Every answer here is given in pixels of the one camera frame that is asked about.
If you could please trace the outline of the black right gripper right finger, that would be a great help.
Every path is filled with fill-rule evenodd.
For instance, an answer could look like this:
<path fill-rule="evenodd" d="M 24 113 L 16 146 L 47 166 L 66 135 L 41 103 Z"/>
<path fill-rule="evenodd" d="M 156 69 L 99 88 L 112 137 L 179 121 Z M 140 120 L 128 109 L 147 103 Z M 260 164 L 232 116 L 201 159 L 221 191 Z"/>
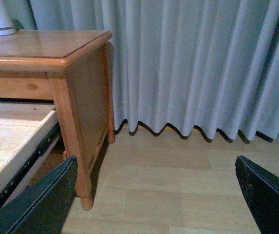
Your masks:
<path fill-rule="evenodd" d="M 244 156 L 235 162 L 245 202 L 262 234 L 279 234 L 279 177 Z"/>

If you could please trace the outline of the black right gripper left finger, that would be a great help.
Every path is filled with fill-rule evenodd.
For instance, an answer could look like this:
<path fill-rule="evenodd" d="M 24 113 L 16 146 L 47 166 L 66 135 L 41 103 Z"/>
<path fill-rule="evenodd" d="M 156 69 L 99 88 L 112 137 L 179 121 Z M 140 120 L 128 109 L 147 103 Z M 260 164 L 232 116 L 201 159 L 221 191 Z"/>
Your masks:
<path fill-rule="evenodd" d="M 77 159 L 70 156 L 0 208 L 0 234 L 58 234 L 73 199 Z"/>

